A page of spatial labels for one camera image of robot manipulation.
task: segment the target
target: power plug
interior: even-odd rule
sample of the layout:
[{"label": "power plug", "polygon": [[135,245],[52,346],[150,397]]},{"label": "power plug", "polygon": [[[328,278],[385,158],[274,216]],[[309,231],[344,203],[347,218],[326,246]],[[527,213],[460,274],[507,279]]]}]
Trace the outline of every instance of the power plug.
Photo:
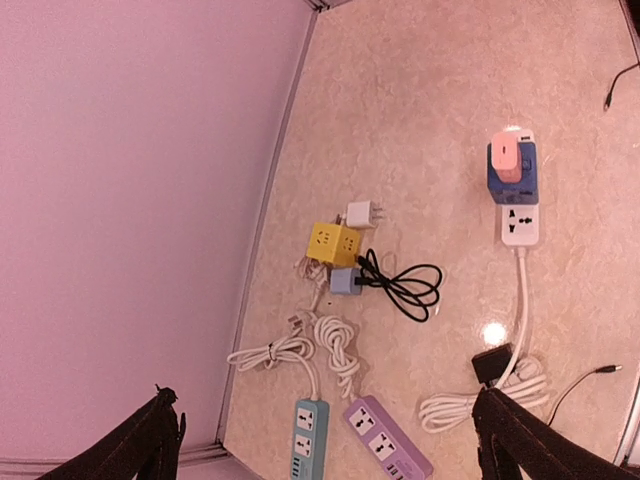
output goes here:
[{"label": "power plug", "polygon": [[334,295],[360,295],[362,285],[356,283],[360,276],[359,268],[334,268],[331,270],[329,291]]},{"label": "power plug", "polygon": [[492,382],[495,383],[509,366],[512,355],[509,343],[475,355],[471,359],[471,364],[476,372],[476,377],[478,377],[478,382],[491,388]]},{"label": "power plug", "polygon": [[298,400],[293,423],[291,478],[322,480],[329,431],[329,404]]},{"label": "power plug", "polygon": [[358,398],[344,418],[364,446],[376,457],[387,477],[425,480],[433,465],[402,431],[375,397]]},{"label": "power plug", "polygon": [[371,200],[351,202],[347,205],[345,223],[351,228],[374,228],[376,221],[382,218],[381,211]]},{"label": "power plug", "polygon": [[538,205],[501,205],[502,241],[508,247],[532,247],[540,239]]}]

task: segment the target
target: electrical outlet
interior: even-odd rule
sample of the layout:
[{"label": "electrical outlet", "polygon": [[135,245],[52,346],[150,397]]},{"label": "electrical outlet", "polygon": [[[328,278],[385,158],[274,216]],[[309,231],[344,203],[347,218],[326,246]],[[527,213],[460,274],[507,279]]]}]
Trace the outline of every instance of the electrical outlet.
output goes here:
[{"label": "electrical outlet", "polygon": [[329,404],[298,400],[293,422],[291,478],[322,480],[329,431]]},{"label": "electrical outlet", "polygon": [[394,480],[426,480],[433,473],[431,462],[375,397],[368,395],[358,398],[347,408],[344,419],[367,450],[375,455],[387,477]]},{"label": "electrical outlet", "polygon": [[298,428],[302,428],[303,430],[307,430],[310,432],[313,430],[314,423],[314,415],[311,410],[307,410],[306,408],[299,407],[298,413],[296,414],[296,425]]},{"label": "electrical outlet", "polygon": [[345,228],[343,235],[340,236],[339,247],[350,255],[357,255],[358,248],[360,247],[360,234],[354,230]]},{"label": "electrical outlet", "polygon": [[293,451],[303,457],[311,457],[311,439],[303,437],[302,435],[296,435],[293,442]]},{"label": "electrical outlet", "polygon": [[517,138],[518,142],[532,142],[535,143],[536,139],[533,137],[533,131],[528,128],[506,128],[505,131],[509,131],[513,133]]},{"label": "electrical outlet", "polygon": [[380,432],[369,442],[369,448],[381,462],[384,462],[396,451],[396,446],[384,432]]},{"label": "electrical outlet", "polygon": [[349,417],[349,423],[356,429],[358,435],[362,436],[371,430],[376,422],[364,408],[359,408],[353,415]]},{"label": "electrical outlet", "polygon": [[509,247],[531,247],[540,239],[538,205],[502,205],[502,241]]}]

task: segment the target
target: marble floor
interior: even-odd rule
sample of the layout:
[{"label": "marble floor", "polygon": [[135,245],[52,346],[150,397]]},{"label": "marble floor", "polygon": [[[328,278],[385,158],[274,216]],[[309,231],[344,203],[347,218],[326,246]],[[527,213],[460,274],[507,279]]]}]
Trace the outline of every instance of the marble floor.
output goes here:
[{"label": "marble floor", "polygon": [[[540,244],[528,255],[529,354],[552,395],[592,376],[563,403],[563,435],[612,460],[638,380],[640,353],[640,71],[617,0],[356,0],[320,15],[293,107],[257,256],[241,347],[268,344],[309,301],[292,265],[312,225],[351,200],[385,209],[364,246],[398,268],[446,270],[440,312],[409,321],[380,291],[325,296],[319,312],[357,327],[375,395],[435,467],[434,479],[479,478],[471,421],[436,435],[416,407],[438,392],[473,392],[483,329],[517,314],[516,261],[497,235],[485,151],[506,125],[532,129],[540,169]],[[331,404],[327,479],[383,479],[341,418],[327,355],[316,353]],[[288,478],[297,365],[235,376],[226,447],[268,480]],[[540,409],[545,414],[549,405]]]}]

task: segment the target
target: blue cube socket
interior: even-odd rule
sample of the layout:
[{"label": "blue cube socket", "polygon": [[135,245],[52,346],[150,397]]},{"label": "blue cube socket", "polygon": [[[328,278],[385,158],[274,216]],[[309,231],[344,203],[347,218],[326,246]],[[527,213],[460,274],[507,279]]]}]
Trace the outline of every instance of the blue cube socket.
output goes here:
[{"label": "blue cube socket", "polygon": [[491,165],[491,144],[487,145],[487,186],[498,205],[538,204],[538,165],[536,144],[518,143],[522,155],[522,180],[518,183],[504,183]]},{"label": "blue cube socket", "polygon": [[293,422],[292,480],[322,480],[329,433],[329,404],[298,400]]}]

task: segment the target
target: power strip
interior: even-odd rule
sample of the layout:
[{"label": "power strip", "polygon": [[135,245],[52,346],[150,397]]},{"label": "power strip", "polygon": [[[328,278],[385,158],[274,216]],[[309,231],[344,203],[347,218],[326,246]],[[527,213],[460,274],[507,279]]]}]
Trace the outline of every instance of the power strip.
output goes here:
[{"label": "power strip", "polygon": [[291,478],[322,480],[329,431],[329,404],[322,400],[298,400],[293,423]]},{"label": "power strip", "polygon": [[389,478],[425,480],[433,465],[373,396],[356,399],[344,418]]}]

